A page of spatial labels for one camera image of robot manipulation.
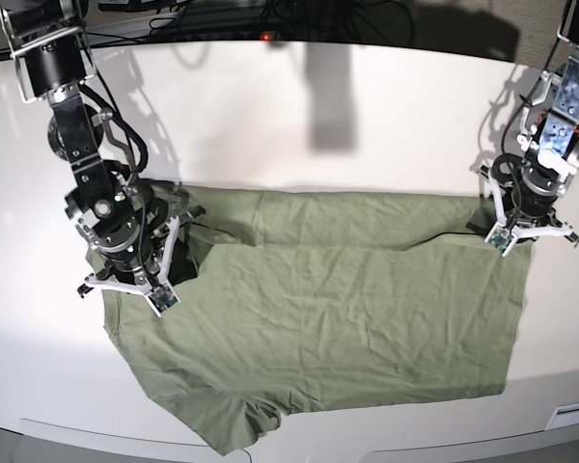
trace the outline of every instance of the black cable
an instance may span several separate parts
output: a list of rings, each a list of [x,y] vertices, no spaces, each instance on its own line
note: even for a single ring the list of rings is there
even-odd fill
[[[354,39],[354,41],[356,43],[362,43],[363,39],[360,36],[360,32],[359,32],[359,28],[356,25],[356,21],[354,21],[352,18],[349,19],[348,24],[345,25],[347,31],[349,31],[350,36]]]
[[[270,20],[270,14],[272,13],[272,5],[274,4],[274,0],[266,0],[266,3],[263,6],[262,13],[260,14],[260,30],[264,31],[268,26]]]
[[[141,41],[139,38],[131,38],[125,36],[117,36],[115,34],[101,34],[100,32],[86,32],[89,36],[107,37],[109,39],[120,39],[119,41],[132,41],[133,43],[148,44],[147,41]]]
[[[180,32],[180,24],[182,23],[182,20],[184,19],[184,17],[186,16],[186,10],[187,7],[193,3],[195,0],[187,0],[186,2],[184,2],[181,5],[177,5],[175,11],[177,12],[179,9],[182,9],[182,14],[180,16],[174,16],[174,17],[154,17],[153,19],[151,19],[148,22],[148,27],[150,28],[150,31],[148,33],[149,37],[150,36],[156,36],[157,34],[155,33],[155,31],[162,31],[165,29],[169,29],[174,27],[174,25],[178,25],[178,30],[176,32]],[[158,27],[154,27],[152,26],[154,24],[155,21],[168,21],[166,24],[163,24],[162,26],[158,26]]]
[[[140,37],[139,39],[146,39],[148,37],[148,35],[144,36],[144,37]],[[104,41],[103,43],[96,43],[94,45],[90,45],[90,47],[93,50],[97,50],[97,49],[102,49],[102,48],[107,48],[110,46],[117,46],[117,45],[130,45],[130,46],[134,46],[137,43],[133,43],[132,39],[128,39],[126,37],[119,39],[119,40],[115,40],[115,41]]]
[[[563,17],[562,17],[562,23],[561,23],[562,29],[564,29],[566,19],[568,18],[568,14],[570,13],[571,3],[572,3],[572,0],[568,0],[566,3],[566,6],[565,6],[565,9],[563,12]],[[553,57],[556,54],[556,50],[558,49],[559,44],[560,44],[560,38],[557,37],[555,43],[551,47],[551,51],[549,52],[549,56],[547,56],[547,61],[545,62],[544,66],[542,67],[543,71],[549,70],[549,67],[551,66],[551,62],[553,61]],[[504,132],[502,133],[502,140],[500,141],[500,150],[502,152],[502,155],[504,156],[504,159],[506,161],[506,165],[509,168],[510,176],[512,177],[512,183],[513,183],[514,191],[517,194],[517,201],[514,198],[514,194],[511,195],[512,203],[514,205],[514,213],[509,218],[509,220],[506,224],[506,228],[508,230],[512,229],[512,227],[514,226],[514,221],[519,217],[519,215],[521,213],[521,186],[519,185],[519,179],[514,174],[514,167],[512,165],[512,161],[511,161],[512,155],[506,151],[506,138],[509,134],[510,128],[512,127],[512,124],[519,117],[519,115],[521,114],[523,109],[527,108],[527,107],[532,107],[532,98],[533,98],[534,94],[536,93],[538,86],[540,85],[540,80],[541,80],[541,76],[538,77],[537,82],[534,84],[534,87],[528,93],[528,95],[525,97],[521,97],[522,102],[517,107],[517,109],[514,111],[514,113],[512,114],[512,117],[510,118],[509,122],[507,123],[506,127],[504,128]]]
[[[272,12],[279,19],[282,19],[284,21],[288,21],[289,24],[294,28],[294,31],[297,30],[298,27],[302,27],[302,28],[309,27],[311,29],[317,30],[321,34],[330,32],[330,28],[325,28],[321,24],[317,24],[317,23],[310,21],[308,15],[305,13],[303,13],[301,15],[302,20],[297,19],[295,16],[294,7],[299,6],[300,8],[303,8],[303,12],[304,12],[304,7],[299,2],[295,3],[295,4],[292,3],[290,6],[286,7],[289,11],[289,17],[282,15],[279,12],[279,4],[281,2],[282,2],[282,0],[278,0],[276,3],[273,3]]]
[[[307,11],[306,2],[301,3],[303,30],[305,31],[305,40],[311,41],[311,27],[309,26],[309,12]]]
[[[88,58],[88,61],[91,63],[93,61],[93,58],[92,58],[92,56],[90,56],[90,52],[88,51],[88,48],[84,48],[84,51],[86,53],[86,57]],[[114,99],[114,96],[112,95],[112,91],[109,90],[109,86],[107,85],[107,82],[103,78],[103,74],[100,73],[100,70],[98,70],[98,68],[96,69],[96,75],[98,76],[98,80],[100,80],[100,83],[103,86],[103,89],[105,89],[107,96],[109,96],[109,100],[112,102],[112,105],[114,106],[113,107],[114,113],[116,113],[121,118],[122,116],[120,114],[120,109],[118,108],[118,103]],[[133,145],[131,144],[131,139],[128,138],[128,134],[126,133],[126,130],[123,130],[123,132],[124,132],[124,137],[126,138],[126,143],[128,144],[128,148],[131,150],[131,152],[133,152]]]
[[[373,3],[367,3],[365,2],[365,0],[357,0],[357,4],[358,6],[360,6],[363,10],[366,8],[371,8],[371,7],[377,7],[379,5],[395,5],[396,7],[401,8],[405,14],[407,15],[407,19],[408,19],[408,28],[409,28],[409,41],[406,45],[406,47],[410,48],[414,45],[414,36],[415,36],[415,30],[416,30],[416,24],[414,23],[414,16],[412,16],[412,12],[409,11],[409,8],[407,7],[407,5],[405,5],[404,3],[401,3],[401,1],[399,0],[380,0],[378,2],[373,2]],[[367,23],[367,25],[369,25],[380,37],[383,37],[386,41],[388,40],[385,36],[383,36],[383,34],[381,34],[381,31],[379,31],[373,24],[371,21],[369,21],[368,19],[366,19],[363,15],[361,14],[357,14],[363,21],[365,21]]]
[[[107,101],[105,101],[105,99],[101,95],[99,95],[93,89],[88,87],[86,84],[79,84],[79,90],[81,91],[82,94],[91,99],[101,109],[110,108],[114,112],[112,121],[124,131],[127,141],[132,141],[133,143],[135,143],[135,145],[137,145],[137,149],[139,150],[140,155],[139,162],[137,163],[137,173],[138,174],[142,173],[144,169],[146,169],[146,167],[148,166],[148,147],[146,146],[146,142],[144,142],[142,137],[140,137],[139,134],[135,130],[133,130],[133,128],[128,123],[124,121],[120,112],[116,110],[116,107],[115,106],[112,107]],[[113,97],[110,96],[110,99],[112,99],[112,101],[116,103]]]

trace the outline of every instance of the screw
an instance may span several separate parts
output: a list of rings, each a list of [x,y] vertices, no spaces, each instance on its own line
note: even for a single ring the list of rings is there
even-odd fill
[[[95,212],[100,217],[107,217],[112,213],[112,206],[105,200],[98,200],[95,204]]]
[[[100,113],[100,116],[102,119],[107,121],[107,120],[112,119],[114,117],[114,112],[111,109],[106,109]]]

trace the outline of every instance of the white table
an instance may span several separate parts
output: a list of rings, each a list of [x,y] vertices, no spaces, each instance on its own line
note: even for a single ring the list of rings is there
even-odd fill
[[[493,156],[493,128],[513,106],[503,97],[490,127],[492,102],[505,88],[527,92],[537,76],[476,58],[333,44],[143,45],[96,59],[149,143],[147,177],[293,191],[477,195],[470,166]],[[0,427],[19,432],[31,420],[201,445],[146,399],[103,331],[100,293],[77,296],[86,245],[63,212],[74,180],[47,145],[50,117],[45,103],[20,101],[13,65],[1,63]],[[107,146],[104,155],[117,153]],[[579,233],[579,176],[558,210]],[[503,395],[291,416],[248,449],[253,461],[357,462],[376,449],[544,429],[555,406],[579,402],[579,248],[542,239],[526,294]]]

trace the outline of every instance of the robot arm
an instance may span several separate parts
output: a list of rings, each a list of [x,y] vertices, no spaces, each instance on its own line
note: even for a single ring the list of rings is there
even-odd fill
[[[89,247],[105,258],[104,269],[88,277],[79,294],[84,297],[101,287],[141,295],[160,316],[179,300],[170,282],[179,227],[203,211],[168,218],[167,204],[139,181],[148,163],[146,143],[117,108],[85,84],[97,70],[83,15],[73,1],[16,0],[16,9],[0,8],[19,89],[24,101],[46,100],[53,110],[49,144],[68,161],[77,184],[66,196],[67,215]],[[85,104],[83,96],[98,111]],[[113,136],[110,123],[124,131],[128,145]],[[128,165],[101,159],[98,146],[103,135],[124,150]],[[139,151],[137,163],[131,141]]]
[[[566,5],[566,23],[571,1]],[[520,116],[517,142],[522,157],[505,151],[492,166],[482,166],[495,198],[497,220],[485,242],[494,245],[505,257],[523,239],[564,236],[575,244],[579,237],[568,224],[556,218],[554,203],[563,197],[579,171],[579,1],[568,37],[573,51],[563,75],[544,70],[528,98],[513,119]],[[545,107],[551,91],[553,103]],[[544,107],[538,123],[529,124],[532,108]]]

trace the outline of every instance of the green t-shirt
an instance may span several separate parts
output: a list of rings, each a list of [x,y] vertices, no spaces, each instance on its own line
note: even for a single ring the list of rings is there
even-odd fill
[[[280,414],[504,390],[530,246],[502,259],[478,198],[155,186],[199,276],[154,315],[104,291],[106,330],[161,407],[225,454]]]

